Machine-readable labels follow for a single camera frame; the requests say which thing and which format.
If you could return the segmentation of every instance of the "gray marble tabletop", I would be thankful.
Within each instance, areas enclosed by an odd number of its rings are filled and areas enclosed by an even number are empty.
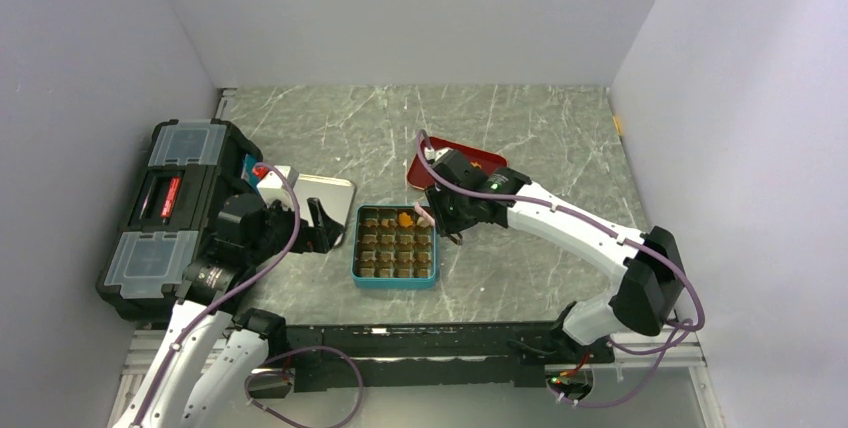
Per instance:
[[[645,229],[606,90],[598,86],[287,86],[239,89],[230,119],[274,164],[344,178],[360,204],[424,201],[406,185],[416,130],[504,155],[564,200]],[[439,280],[423,291],[361,290],[352,236],[329,255],[292,255],[243,306],[296,324],[549,320],[606,279],[588,263],[515,230],[478,225],[439,243]]]

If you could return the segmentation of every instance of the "gray wall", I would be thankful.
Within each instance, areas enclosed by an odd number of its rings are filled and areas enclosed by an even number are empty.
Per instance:
[[[153,126],[215,91],[167,0],[0,0],[3,426],[103,426],[132,328],[97,271]]]
[[[171,0],[218,86],[609,84],[654,0]]]
[[[848,4],[657,0],[612,85],[731,427],[845,426]]]

